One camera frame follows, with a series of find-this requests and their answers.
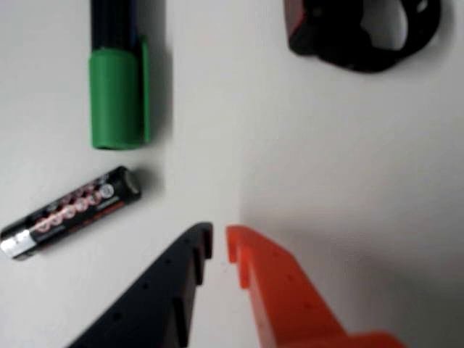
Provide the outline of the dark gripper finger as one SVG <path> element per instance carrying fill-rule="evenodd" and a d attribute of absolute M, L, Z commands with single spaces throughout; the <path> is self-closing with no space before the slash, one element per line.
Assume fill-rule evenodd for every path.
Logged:
<path fill-rule="evenodd" d="M 196 288 L 212 257 L 213 226 L 182 233 L 72 347 L 187 347 Z"/>

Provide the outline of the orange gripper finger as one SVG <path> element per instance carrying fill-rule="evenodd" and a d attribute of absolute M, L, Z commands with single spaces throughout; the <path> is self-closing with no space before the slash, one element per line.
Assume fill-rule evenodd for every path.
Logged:
<path fill-rule="evenodd" d="M 262 347 L 402 347 L 390 333 L 347 333 L 281 245 L 244 225 L 228 226 L 226 235 Z"/>

